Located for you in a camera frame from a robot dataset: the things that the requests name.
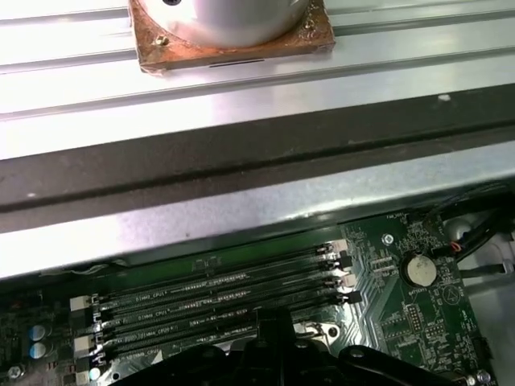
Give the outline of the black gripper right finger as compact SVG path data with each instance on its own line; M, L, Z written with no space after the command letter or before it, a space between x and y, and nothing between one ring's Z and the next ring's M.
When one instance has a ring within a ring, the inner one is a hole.
M372 348L353 345L336 356L298 339L290 312L277 310L278 357L285 385L461 385Z

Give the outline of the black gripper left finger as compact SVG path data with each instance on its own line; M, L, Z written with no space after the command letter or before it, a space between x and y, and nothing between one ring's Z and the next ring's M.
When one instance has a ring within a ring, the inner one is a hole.
M240 350L192 347L165 364L161 385L276 385L278 383L278 311L257 312L257 336Z

